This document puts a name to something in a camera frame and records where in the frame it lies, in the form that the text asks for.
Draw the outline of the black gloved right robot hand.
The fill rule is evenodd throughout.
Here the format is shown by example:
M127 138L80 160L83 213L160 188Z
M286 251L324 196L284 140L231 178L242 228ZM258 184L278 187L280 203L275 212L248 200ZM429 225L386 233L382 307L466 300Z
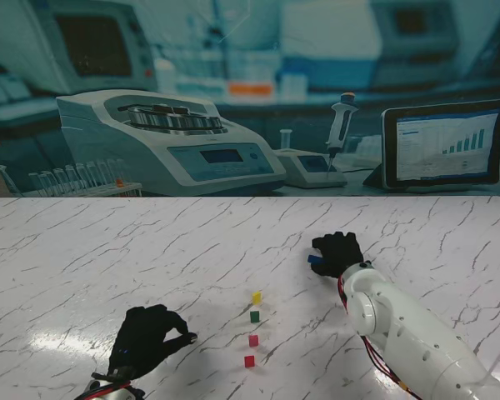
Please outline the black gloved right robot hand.
M312 247L320 254L321 262L312 262L311 269L319 276L340 278L352 265L364 261L356 234L335 232L312 240Z

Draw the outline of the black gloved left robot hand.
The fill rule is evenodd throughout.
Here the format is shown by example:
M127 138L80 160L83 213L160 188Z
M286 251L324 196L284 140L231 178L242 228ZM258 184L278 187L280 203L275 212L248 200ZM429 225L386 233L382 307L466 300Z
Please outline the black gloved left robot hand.
M132 307L112 346L107 375L139 379L197 339L183 318L162 304Z

